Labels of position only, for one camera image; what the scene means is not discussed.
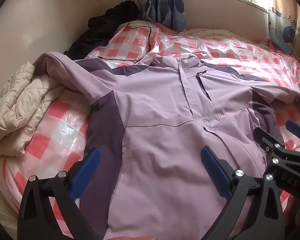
red and white checkered sheet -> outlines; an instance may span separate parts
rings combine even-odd
[[[130,27],[144,26],[136,21]],[[252,74],[280,86],[300,89],[300,64],[293,56],[270,49],[266,45],[253,44],[225,30],[191,30],[177,33],[160,24],[151,24],[149,51],[149,28],[129,29],[121,25],[107,47],[98,47],[86,58],[101,56],[111,67],[132,64],[149,64],[154,54],[181,57],[194,54],[204,61],[217,65],[231,65],[240,74]],[[111,59],[140,60],[139,62]],[[300,106],[296,104],[274,105],[285,145],[300,151],[300,140],[285,129],[288,119],[300,124]],[[65,90],[51,104],[26,146],[23,157],[0,157],[0,189],[17,211],[29,176],[40,179],[54,177],[61,170],[69,170],[82,159],[85,132],[89,119],[89,105],[83,95]],[[287,193],[281,195],[286,207]],[[54,200],[53,210],[61,229],[70,235]]]

cream quilted jacket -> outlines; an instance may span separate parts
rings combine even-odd
[[[5,84],[0,95],[0,155],[21,156],[48,106],[64,90],[47,75],[33,76],[29,62]]]

black cable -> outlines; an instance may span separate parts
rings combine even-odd
[[[129,21],[129,22],[128,22],[128,25],[127,25],[127,28],[128,28],[128,29],[131,29],[131,30],[137,29],[137,28],[142,28],[142,27],[149,28],[149,29],[150,29],[150,32],[149,32],[149,36],[148,36],[148,44],[149,44],[149,48],[150,48],[150,50],[151,50],[150,36],[151,36],[152,28],[149,26],[148,21],[147,21],[147,20],[144,18],[144,16],[143,16],[142,8],[141,8],[141,3],[140,3],[139,0],[138,0],[138,3],[139,3],[139,5],[140,5],[140,14],[141,14],[141,16],[143,17],[143,19],[146,21],[147,26],[138,26],[138,27],[132,27],[132,28],[131,28],[131,27],[129,27],[129,24],[130,24],[131,21]],[[104,57],[100,57],[100,56],[98,56],[98,57],[101,58],[101,59],[107,59],[107,60],[132,61],[132,62],[135,62],[135,64],[144,58],[144,57],[142,57],[142,58],[140,58],[140,59],[138,59],[138,60],[129,60],[129,59],[118,59],[118,58],[104,58]]]

curtain with cartoon print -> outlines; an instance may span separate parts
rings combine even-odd
[[[292,53],[292,42],[298,35],[300,7],[296,0],[270,0],[269,36],[285,53]]]
[[[147,0],[143,16],[179,32],[186,29],[183,0]]]

jacket pocket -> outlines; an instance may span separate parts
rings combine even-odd
[[[203,85],[202,80],[201,80],[201,78],[200,78],[200,75],[201,75],[201,74],[204,74],[204,73],[206,73],[206,72],[207,72],[207,70],[202,71],[202,72],[198,72],[195,76],[196,76],[196,78],[197,78],[197,80],[198,80],[198,82],[199,82],[199,85],[200,85],[200,87],[201,87],[201,89],[202,89],[202,92],[206,95],[206,97],[207,97],[210,101],[212,101],[211,98],[210,98],[210,96],[209,96],[209,94],[207,93],[206,89],[204,88],[204,85]]]

